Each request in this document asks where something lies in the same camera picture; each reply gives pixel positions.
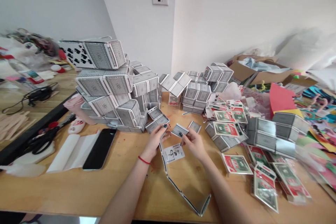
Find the white wall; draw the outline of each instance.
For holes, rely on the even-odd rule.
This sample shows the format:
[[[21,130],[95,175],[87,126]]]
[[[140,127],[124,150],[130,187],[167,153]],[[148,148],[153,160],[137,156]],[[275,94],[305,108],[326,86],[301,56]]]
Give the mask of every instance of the white wall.
[[[336,31],[335,0],[175,0],[172,72],[204,71],[312,26]]]
[[[55,41],[115,37],[104,0],[0,0],[0,33],[16,28]]]
[[[159,74],[172,65],[175,0],[169,6],[152,0],[105,0],[115,34],[131,60]]]

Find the glue bottle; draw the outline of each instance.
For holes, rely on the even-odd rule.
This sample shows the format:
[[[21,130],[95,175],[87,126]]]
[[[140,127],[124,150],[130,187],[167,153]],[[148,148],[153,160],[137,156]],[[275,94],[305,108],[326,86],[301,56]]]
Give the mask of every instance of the glue bottle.
[[[8,60],[8,63],[16,72],[30,80],[33,84],[44,82],[44,79],[42,79],[34,70],[29,69],[25,64],[16,60],[12,55],[5,55],[3,57]]]

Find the forearm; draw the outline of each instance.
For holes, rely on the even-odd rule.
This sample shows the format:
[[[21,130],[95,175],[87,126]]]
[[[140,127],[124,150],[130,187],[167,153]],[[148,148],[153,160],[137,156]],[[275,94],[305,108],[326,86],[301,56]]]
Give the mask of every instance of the forearm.
[[[132,222],[148,166],[140,159],[137,160],[131,173],[109,203],[99,224]]]
[[[229,185],[219,172],[213,161],[206,155],[201,163],[205,169],[211,188],[224,223],[253,223],[245,210],[240,206]]]

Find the phone screen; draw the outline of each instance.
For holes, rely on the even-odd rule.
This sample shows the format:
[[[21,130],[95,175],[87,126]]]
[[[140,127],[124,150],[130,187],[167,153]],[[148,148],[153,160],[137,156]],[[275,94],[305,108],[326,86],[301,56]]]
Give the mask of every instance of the phone screen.
[[[103,167],[116,132],[116,129],[110,128],[101,131],[83,165],[83,170],[99,170]]]

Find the cardboard box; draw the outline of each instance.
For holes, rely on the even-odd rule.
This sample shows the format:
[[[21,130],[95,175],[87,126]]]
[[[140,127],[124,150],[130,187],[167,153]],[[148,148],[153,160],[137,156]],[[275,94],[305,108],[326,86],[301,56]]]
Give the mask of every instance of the cardboard box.
[[[292,75],[289,75],[282,84],[286,89],[293,90],[295,94],[300,94],[311,86],[316,85],[317,81],[307,76],[299,75],[299,79],[295,79]]]
[[[280,68],[286,68],[286,66],[277,64],[278,58],[276,57],[259,57],[253,55],[236,55],[229,62],[229,68],[233,70],[233,75],[231,80],[237,82],[239,85],[242,84],[243,81],[247,80],[251,76],[254,76],[253,81],[250,85],[254,84],[262,84],[265,81],[265,84],[272,82],[283,82],[290,74],[294,73],[294,70],[288,70],[282,73],[271,73],[271,72],[257,72],[253,69],[240,64],[238,61],[241,61],[247,57],[251,57],[255,59],[256,62],[265,62],[270,65],[276,65]]]

